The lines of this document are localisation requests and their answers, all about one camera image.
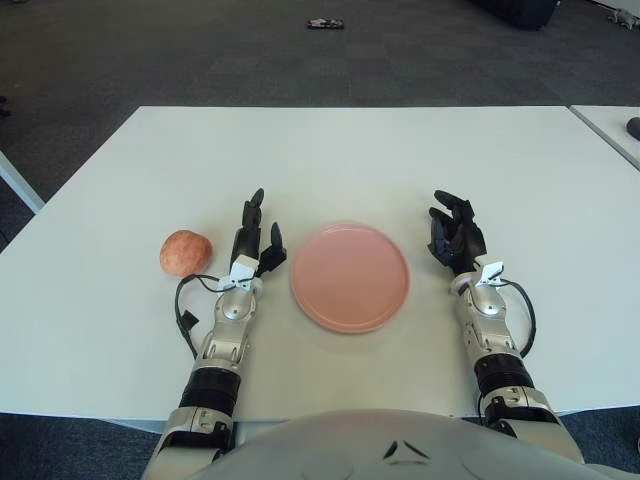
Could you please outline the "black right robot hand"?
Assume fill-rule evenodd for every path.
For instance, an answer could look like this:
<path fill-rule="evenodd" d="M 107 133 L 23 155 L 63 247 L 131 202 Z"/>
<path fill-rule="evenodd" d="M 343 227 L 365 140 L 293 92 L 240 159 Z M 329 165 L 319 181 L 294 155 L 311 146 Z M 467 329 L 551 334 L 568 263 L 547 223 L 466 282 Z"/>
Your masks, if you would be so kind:
<path fill-rule="evenodd" d="M 486 244 L 475 213 L 468 200 L 436 190 L 435 199 L 449 213 L 430 207 L 431 238 L 429 252 L 454 273 L 451 291 L 459 293 L 468 286 L 502 286 L 502 261 L 487 261 Z"/>

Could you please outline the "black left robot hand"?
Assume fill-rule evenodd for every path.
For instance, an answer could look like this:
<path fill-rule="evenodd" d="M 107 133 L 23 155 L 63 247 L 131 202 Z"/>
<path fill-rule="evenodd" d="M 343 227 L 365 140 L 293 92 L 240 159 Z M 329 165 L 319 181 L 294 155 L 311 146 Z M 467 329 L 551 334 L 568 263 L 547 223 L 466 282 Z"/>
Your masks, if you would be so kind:
<path fill-rule="evenodd" d="M 287 259 L 287 250 L 276 222 L 270 231 L 271 244 L 260 251 L 263 200 L 264 189 L 259 188 L 244 203 L 241 226 L 234 237 L 229 275 L 221 284 L 224 290 L 241 288 L 249 291 L 255 279 L 275 270 Z"/>

